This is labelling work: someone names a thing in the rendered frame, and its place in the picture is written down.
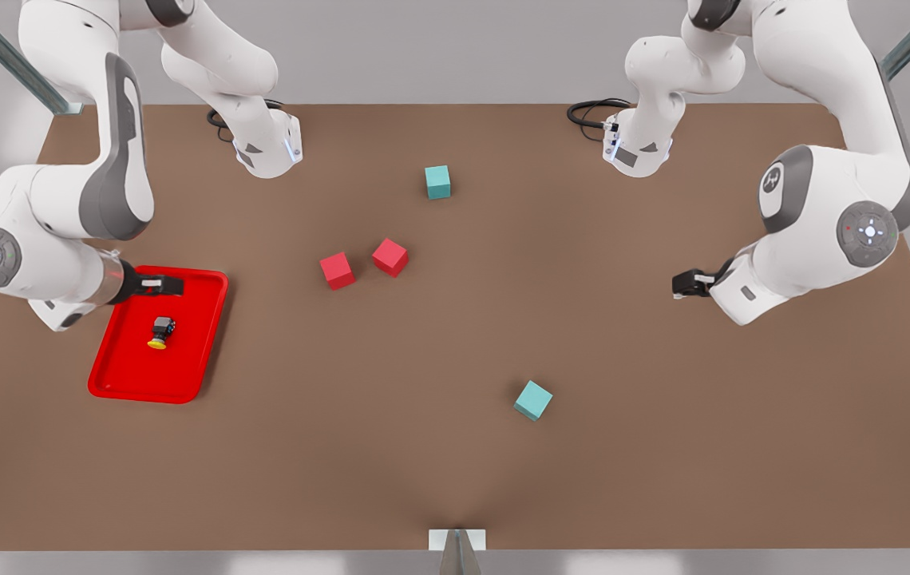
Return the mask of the red plastic tray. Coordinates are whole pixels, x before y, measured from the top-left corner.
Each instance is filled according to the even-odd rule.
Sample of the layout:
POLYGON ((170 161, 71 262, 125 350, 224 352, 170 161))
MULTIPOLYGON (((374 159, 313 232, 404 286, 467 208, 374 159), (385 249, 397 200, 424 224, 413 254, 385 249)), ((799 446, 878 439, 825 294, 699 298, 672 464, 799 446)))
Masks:
POLYGON ((97 397, 184 404, 200 392, 228 297, 222 272, 139 266, 146 276, 184 280, 184 294, 133 297, 115 306, 88 379, 97 397), (176 327, 164 350, 149 348, 152 325, 170 316, 176 327))

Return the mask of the red cube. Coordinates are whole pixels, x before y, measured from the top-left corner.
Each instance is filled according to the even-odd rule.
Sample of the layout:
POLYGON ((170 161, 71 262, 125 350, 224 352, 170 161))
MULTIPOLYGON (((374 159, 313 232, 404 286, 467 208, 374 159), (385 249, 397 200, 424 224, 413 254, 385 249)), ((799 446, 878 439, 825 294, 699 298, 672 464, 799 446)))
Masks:
POLYGON ((345 252, 337 252, 337 254, 324 258, 319 261, 319 264, 331 291, 339 290, 356 281, 355 273, 350 268, 350 262, 345 252))
POLYGON ((376 267, 381 269, 382 272, 397 278, 408 264, 409 254, 407 248, 403 248, 400 244, 394 243, 390 239, 384 239, 375 248, 372 259, 374 259, 376 267))

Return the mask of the silver frame post with foot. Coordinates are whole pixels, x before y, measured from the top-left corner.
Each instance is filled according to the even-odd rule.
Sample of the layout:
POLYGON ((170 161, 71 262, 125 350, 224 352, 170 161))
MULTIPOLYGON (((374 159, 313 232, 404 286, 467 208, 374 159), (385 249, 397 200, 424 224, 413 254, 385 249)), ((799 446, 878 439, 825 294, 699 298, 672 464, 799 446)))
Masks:
POLYGON ((430 529, 427 549, 441 552, 439 575, 483 575, 478 550, 486 550, 484 529, 430 529))

